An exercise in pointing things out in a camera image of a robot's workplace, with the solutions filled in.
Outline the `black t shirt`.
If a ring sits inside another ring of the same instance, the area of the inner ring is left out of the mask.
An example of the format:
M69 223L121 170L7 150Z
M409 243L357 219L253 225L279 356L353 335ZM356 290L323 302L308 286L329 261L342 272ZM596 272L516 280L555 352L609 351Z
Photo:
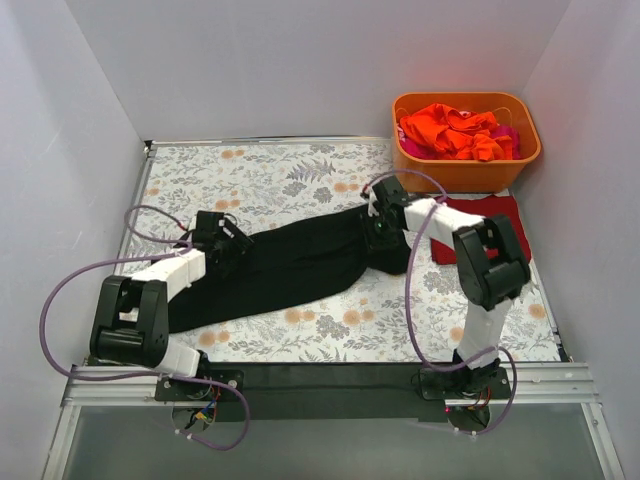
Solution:
M227 275L209 264L203 278L168 304L171 334L296 307L341 293L368 269L407 271L410 248L369 252L361 217L365 206L313 217L253 234L253 247Z

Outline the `orange t shirt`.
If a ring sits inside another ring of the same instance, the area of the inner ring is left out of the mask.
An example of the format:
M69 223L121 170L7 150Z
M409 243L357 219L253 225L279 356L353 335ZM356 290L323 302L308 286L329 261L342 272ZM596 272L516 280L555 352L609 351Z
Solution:
M432 103L413 114L402 116L397 125L415 143L439 154L463 153L478 148L500 124L493 112L458 110Z

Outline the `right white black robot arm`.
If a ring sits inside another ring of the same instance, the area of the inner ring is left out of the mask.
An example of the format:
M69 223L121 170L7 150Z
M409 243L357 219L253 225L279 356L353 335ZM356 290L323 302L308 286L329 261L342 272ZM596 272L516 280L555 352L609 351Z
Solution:
M441 395L488 395L501 380L499 348L506 316L529 283L531 271L511 220L464 213L446 197L408 193L392 174L376 178L361 193L368 203L362 216L365 245L371 252L394 246L401 232L414 233L451 248L456 271L468 301L464 333L451 362L437 365L424 354L418 379L424 391Z

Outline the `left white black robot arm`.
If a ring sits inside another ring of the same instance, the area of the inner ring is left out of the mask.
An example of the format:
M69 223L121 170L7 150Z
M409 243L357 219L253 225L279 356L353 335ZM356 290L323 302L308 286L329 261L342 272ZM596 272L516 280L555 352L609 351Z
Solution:
M91 355L177 375L178 387L188 398L205 398L213 377L200 367L201 353L170 338L169 305L203 279L228 277L253 246L232 217L199 211L172 243L169 257L152 260L131 276L112 275L103 281L89 342Z

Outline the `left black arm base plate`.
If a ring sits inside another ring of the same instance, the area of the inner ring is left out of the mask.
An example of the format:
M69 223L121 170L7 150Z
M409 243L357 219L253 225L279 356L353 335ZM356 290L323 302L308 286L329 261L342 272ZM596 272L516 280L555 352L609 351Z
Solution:
M205 372L204 382L162 378L156 384L154 399L159 402L209 402L214 398L222 401L237 401L229 391L242 390L244 372L237 369L214 369Z

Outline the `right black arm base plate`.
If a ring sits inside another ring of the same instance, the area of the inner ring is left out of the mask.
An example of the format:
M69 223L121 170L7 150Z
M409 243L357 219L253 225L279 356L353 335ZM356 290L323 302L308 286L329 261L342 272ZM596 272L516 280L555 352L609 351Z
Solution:
M482 368L464 367L452 372L420 369L414 380L417 393L426 400L507 400L511 395L507 371L499 360Z

